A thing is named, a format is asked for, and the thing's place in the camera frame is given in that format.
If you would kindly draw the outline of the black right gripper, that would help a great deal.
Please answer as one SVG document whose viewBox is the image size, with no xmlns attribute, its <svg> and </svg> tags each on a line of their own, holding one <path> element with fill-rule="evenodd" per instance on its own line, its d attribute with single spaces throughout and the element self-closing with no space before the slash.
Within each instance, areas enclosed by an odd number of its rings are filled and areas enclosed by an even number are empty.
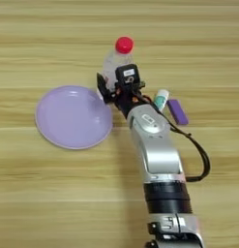
<svg viewBox="0 0 239 248">
<path fill-rule="evenodd" d="M 105 78 L 101 74 L 97 74 L 97 87 L 104 102 L 106 104 L 112 102 L 125 117 L 128 117 L 129 112 L 133 108 L 151 102 L 151 99 L 148 96 L 141 93 L 141 88 L 145 87 L 145 85 L 145 81 L 141 81 L 139 84 L 129 83 L 125 85 L 116 82 L 115 91 L 111 93 L 106 86 Z"/>
</svg>

